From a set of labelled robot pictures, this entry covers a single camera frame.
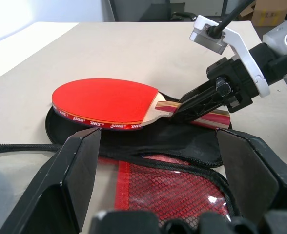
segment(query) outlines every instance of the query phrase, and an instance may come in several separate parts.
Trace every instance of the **paddle handle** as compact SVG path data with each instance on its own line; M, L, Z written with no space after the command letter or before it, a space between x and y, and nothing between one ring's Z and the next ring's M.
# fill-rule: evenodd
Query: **paddle handle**
M174 113L180 105L180 103L173 101L159 101L155 109ZM228 111L214 110L190 123L211 129L229 128L230 114Z

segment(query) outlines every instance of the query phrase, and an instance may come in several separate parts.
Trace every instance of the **chair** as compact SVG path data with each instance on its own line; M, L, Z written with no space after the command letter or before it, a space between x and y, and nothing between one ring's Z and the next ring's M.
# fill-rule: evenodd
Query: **chair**
M185 12L185 3L170 0L110 0L116 22L194 21L196 15Z

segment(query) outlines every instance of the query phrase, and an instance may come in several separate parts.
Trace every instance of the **paddle edge tape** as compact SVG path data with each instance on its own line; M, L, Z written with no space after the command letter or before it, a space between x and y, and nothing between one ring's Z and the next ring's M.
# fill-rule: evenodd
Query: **paddle edge tape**
M74 115L72 113L68 113L62 109L59 109L54 104L52 105L54 111L62 116L63 118L66 118L68 120L71 120L76 123L83 124L88 127L101 127L106 129L112 129L112 130L138 130L143 128L142 122L129 122L129 123L119 123L119 122L108 122L108 121L102 121L102 120L96 120L96 119L89 119L84 118L81 116Z

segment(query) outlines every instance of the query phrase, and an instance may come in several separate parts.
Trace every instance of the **black cable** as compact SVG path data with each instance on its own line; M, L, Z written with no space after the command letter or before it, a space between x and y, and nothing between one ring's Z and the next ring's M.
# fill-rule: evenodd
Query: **black cable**
M220 38L222 31L254 1L255 0L244 0L241 2L232 12L229 13L228 16L224 18L224 20L219 25L210 30L209 35L213 38Z

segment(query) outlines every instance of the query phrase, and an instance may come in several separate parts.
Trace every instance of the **red mesh pocket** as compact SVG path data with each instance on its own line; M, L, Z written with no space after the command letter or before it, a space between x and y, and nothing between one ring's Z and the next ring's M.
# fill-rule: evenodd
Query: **red mesh pocket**
M205 211L215 211L229 219L224 195L202 176L124 161L119 164L115 208L153 211L162 225L181 218L196 227Z

